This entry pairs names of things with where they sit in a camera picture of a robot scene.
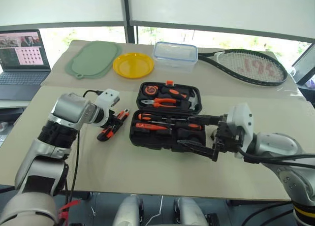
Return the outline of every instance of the roller blind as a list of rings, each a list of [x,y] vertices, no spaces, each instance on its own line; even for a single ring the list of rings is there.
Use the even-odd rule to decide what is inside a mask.
[[[0,26],[122,22],[121,0],[0,0]]]
[[[315,0],[129,0],[131,24],[201,25],[315,38]]]

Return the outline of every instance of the clear container lid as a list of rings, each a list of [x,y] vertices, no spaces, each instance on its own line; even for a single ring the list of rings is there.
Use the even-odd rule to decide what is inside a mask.
[[[194,45],[159,41],[154,46],[153,56],[162,60],[197,62],[198,48]]]

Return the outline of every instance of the yellow plate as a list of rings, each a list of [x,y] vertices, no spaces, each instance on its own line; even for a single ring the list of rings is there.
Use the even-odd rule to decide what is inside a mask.
[[[142,53],[126,53],[118,56],[113,62],[114,70],[126,78],[140,78],[153,70],[151,57]]]

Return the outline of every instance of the laptop keyboard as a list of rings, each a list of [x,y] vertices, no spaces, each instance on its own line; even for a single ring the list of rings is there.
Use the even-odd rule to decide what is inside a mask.
[[[0,85],[39,85],[48,72],[3,72],[0,74]]]

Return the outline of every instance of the tennis racket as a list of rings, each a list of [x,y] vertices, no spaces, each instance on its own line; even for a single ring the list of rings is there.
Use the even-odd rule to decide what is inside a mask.
[[[287,79],[285,68],[277,60],[252,50],[198,53],[198,58],[237,79],[256,85],[278,86]]]

